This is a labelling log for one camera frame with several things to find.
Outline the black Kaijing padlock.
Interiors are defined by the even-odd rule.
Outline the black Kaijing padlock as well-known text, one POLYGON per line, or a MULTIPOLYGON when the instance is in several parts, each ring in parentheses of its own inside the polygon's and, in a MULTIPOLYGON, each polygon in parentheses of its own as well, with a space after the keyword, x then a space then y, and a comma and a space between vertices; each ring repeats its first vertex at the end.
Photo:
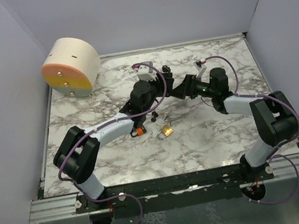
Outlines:
POLYGON ((171 79, 173 77, 172 71, 167 65, 163 65, 161 71, 164 78, 171 79))

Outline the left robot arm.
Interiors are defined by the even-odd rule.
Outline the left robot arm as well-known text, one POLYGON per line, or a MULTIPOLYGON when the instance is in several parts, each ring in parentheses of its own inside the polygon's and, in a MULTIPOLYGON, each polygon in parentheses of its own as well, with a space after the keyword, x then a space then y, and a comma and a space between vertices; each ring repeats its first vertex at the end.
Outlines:
POLYGON ((112 119, 90 130, 77 126, 70 128, 53 159, 59 169, 59 180, 74 183, 87 196, 90 206, 102 209, 107 203, 105 187, 93 173, 100 149, 141 128, 146 114, 153 112, 165 97, 172 94, 173 82, 173 74, 167 66, 151 79, 140 75, 130 99, 112 119))

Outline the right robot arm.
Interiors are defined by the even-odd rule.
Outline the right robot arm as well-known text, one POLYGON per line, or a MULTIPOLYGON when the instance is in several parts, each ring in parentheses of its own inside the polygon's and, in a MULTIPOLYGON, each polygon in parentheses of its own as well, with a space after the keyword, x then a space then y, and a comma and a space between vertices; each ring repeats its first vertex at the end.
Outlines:
POLYGON ((299 136, 299 116, 291 107, 283 92, 269 95, 239 95, 229 89, 225 69, 210 70, 209 82, 203 82, 195 75, 186 75, 176 87, 170 75, 165 81, 166 95, 178 99, 208 97, 214 109, 222 114, 241 114, 254 119, 259 140, 241 158, 244 165, 240 177, 246 182, 254 181, 260 175, 259 167, 264 165, 280 147, 299 136))

